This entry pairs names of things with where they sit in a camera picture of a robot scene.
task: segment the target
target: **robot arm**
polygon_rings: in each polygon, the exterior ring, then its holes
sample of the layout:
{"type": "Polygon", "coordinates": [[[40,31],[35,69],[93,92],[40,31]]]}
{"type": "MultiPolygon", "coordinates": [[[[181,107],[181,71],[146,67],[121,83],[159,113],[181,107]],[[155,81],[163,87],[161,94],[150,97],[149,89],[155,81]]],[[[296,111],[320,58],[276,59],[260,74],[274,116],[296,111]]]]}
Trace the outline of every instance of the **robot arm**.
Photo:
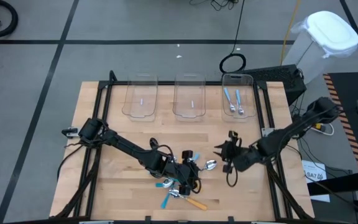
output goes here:
{"type": "MultiPolygon", "coordinates": [[[[217,154],[228,165],[233,163],[238,171],[243,172],[255,163],[265,164],[277,157],[293,136],[305,132],[316,123],[331,123],[338,115],[337,106],[329,98],[321,97],[308,106],[307,112],[300,119],[284,129],[274,130],[248,148],[241,147],[241,138],[240,145],[237,146],[236,142],[239,138],[237,133],[231,131],[229,133],[231,140],[216,146],[216,148],[222,149],[221,153],[217,154]]],[[[231,166],[226,167],[224,172],[229,170],[231,170],[231,166]]]]}
{"type": "Polygon", "coordinates": [[[118,135],[108,125],[100,119],[88,118],[81,131],[78,133],[81,142],[88,145],[105,144],[137,159],[150,174],[156,178],[168,177],[179,182],[181,195],[189,195],[191,191],[199,186],[200,179],[198,171],[200,168],[190,159],[193,151],[183,151],[181,164],[175,162],[173,153],[168,146],[159,146],[155,139],[150,140],[151,150],[145,150],[140,146],[118,135]],[[167,147],[169,154],[159,151],[158,148],[167,147]]]}

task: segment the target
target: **black box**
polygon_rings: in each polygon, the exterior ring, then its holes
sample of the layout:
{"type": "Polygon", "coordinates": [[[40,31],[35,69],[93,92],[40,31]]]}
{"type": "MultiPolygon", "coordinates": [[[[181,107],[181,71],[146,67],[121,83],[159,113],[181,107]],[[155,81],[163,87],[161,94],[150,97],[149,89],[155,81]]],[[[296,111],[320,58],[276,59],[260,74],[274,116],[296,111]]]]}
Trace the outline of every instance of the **black box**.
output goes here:
{"type": "Polygon", "coordinates": [[[303,77],[296,65],[258,68],[230,73],[250,75],[254,78],[254,83],[260,81],[283,82],[288,105],[291,105],[303,92],[306,91],[303,77]]]}

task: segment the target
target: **wooden table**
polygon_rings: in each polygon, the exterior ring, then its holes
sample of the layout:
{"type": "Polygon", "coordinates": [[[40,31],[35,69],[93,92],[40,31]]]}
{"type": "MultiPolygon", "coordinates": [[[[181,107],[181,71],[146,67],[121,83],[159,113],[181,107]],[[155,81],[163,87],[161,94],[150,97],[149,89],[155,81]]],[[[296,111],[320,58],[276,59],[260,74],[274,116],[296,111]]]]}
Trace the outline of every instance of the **wooden table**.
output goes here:
{"type": "MultiPolygon", "coordinates": [[[[82,83],[72,126],[82,127],[86,119],[92,116],[97,86],[98,82],[82,83]]],[[[145,149],[150,147],[149,139],[154,137],[160,144],[169,145],[177,157],[181,156],[183,150],[198,152],[201,154],[197,161],[200,167],[205,161],[216,159],[218,166],[215,170],[200,173],[203,182],[201,193],[191,194],[191,197],[207,205],[208,211],[204,212],[180,198],[171,198],[166,209],[161,209],[167,189],[158,189],[155,183],[162,180],[153,178],[136,159],[113,147],[103,146],[91,219],[144,220],[145,216],[150,215],[152,220],[225,221],[228,216],[233,216],[237,221],[273,221],[266,168],[256,164],[245,172],[239,172],[239,181],[231,188],[226,183],[226,174],[222,172],[223,163],[213,154],[213,151],[217,151],[213,147],[228,139],[229,130],[239,133],[243,146],[258,140],[260,131],[257,116],[248,118],[245,123],[224,122],[221,119],[221,87],[206,86],[206,114],[203,121],[179,122],[172,113],[173,89],[174,86],[158,87],[155,121],[143,123],[130,121],[123,115],[121,109],[126,86],[113,86],[108,124],[121,136],[145,149]]],[[[282,83],[268,83],[268,92],[275,125],[284,128],[291,123],[291,117],[282,83]]],[[[265,125],[268,126],[262,92],[260,98],[265,125]]],[[[290,141],[290,145],[297,148],[296,141],[290,141]]],[[[65,156],[74,148],[69,147],[65,156]]],[[[85,150],[82,149],[62,167],[51,215],[56,215],[77,190],[84,154],[85,150]]],[[[314,216],[299,154],[285,148],[282,161],[289,191],[303,209],[314,216]]],[[[282,195],[278,189],[277,192],[280,212],[285,217],[282,195]]],[[[81,214],[85,214],[87,197],[88,193],[85,193],[81,214]]]]}

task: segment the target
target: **clear plastic bin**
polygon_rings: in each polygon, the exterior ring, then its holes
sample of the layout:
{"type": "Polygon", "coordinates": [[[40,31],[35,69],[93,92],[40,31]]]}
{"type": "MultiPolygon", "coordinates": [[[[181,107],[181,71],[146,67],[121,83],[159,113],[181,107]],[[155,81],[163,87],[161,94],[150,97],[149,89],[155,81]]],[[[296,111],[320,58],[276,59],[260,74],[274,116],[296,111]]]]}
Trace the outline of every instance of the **clear plastic bin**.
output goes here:
{"type": "Polygon", "coordinates": [[[205,76],[180,74],[175,77],[173,113],[179,121],[201,121],[205,114],[205,76]]]}
{"type": "Polygon", "coordinates": [[[127,94],[122,113],[131,121],[154,121],[158,78],[153,74],[128,76],[127,94]]]}
{"type": "Polygon", "coordinates": [[[250,75],[225,74],[222,77],[222,119],[245,122],[255,116],[254,79],[250,75]]]}

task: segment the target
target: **plastic container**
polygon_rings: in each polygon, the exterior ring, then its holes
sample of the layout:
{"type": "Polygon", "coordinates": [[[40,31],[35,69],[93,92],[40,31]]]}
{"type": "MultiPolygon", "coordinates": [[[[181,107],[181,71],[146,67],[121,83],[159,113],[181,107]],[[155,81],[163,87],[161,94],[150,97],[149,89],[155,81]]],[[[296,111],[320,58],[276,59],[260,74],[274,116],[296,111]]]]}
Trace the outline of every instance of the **plastic container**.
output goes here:
{"type": "Polygon", "coordinates": [[[122,113],[131,121],[153,121],[157,104],[158,78],[153,74],[128,76],[127,94],[122,113]]]}
{"type": "Polygon", "coordinates": [[[295,24],[291,31],[300,34],[283,65],[295,64],[302,69],[305,84],[323,74],[335,58],[350,56],[358,46],[358,35],[354,29],[328,11],[313,13],[295,24]]]}
{"type": "Polygon", "coordinates": [[[250,75],[227,73],[222,77],[222,119],[246,122],[255,116],[254,79],[250,75]]]}
{"type": "Polygon", "coordinates": [[[179,121],[201,121],[205,114],[205,76],[180,74],[175,77],[173,113],[179,121]]]}

